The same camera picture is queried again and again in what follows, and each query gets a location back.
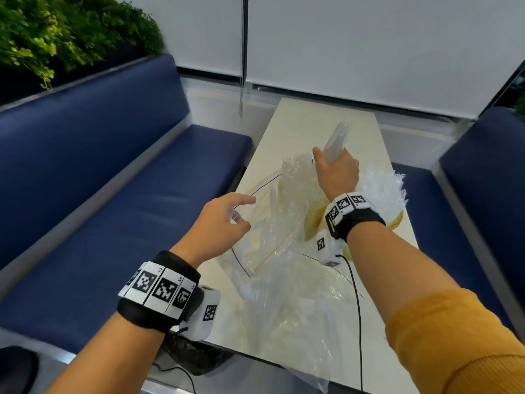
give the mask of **green plant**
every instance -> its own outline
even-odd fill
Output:
[[[103,60],[119,42],[163,48],[155,21],[117,0],[0,0],[0,63],[29,69],[51,88],[57,59],[66,71]]]
[[[516,101],[516,112],[525,117],[525,92],[520,95],[520,98]]]

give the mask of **white roller blind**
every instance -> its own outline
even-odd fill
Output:
[[[473,118],[525,59],[525,0],[249,0],[247,80]]]
[[[177,66],[240,76],[243,0],[127,0],[159,24]]]

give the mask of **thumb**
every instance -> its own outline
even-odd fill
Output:
[[[325,156],[323,155],[323,152],[318,147],[313,148],[312,152],[313,152],[313,159],[316,161],[316,168],[318,170],[327,169],[328,163],[325,160]]]
[[[232,224],[232,229],[234,232],[235,242],[238,242],[242,239],[246,233],[252,228],[249,222],[247,222],[245,219],[238,222],[237,224]]]

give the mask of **wristband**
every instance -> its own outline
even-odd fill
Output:
[[[117,311],[134,325],[166,333],[189,317],[194,303],[202,301],[199,280],[199,272],[186,261],[161,251],[124,285]]]
[[[374,205],[359,192],[343,193],[333,200],[327,210],[325,219],[330,235],[345,242],[348,233],[359,223],[377,221],[386,225]]]

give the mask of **hand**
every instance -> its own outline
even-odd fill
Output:
[[[330,203],[343,193],[355,191],[359,181],[359,160],[354,159],[346,149],[332,164],[326,163],[323,152],[317,147],[313,148],[313,158],[316,160],[319,185]]]
[[[170,251],[195,269],[205,261],[220,256],[237,243],[251,228],[250,223],[233,210],[240,204],[255,204],[255,196],[231,192],[204,205],[199,218]],[[230,212],[236,224],[230,222]]]

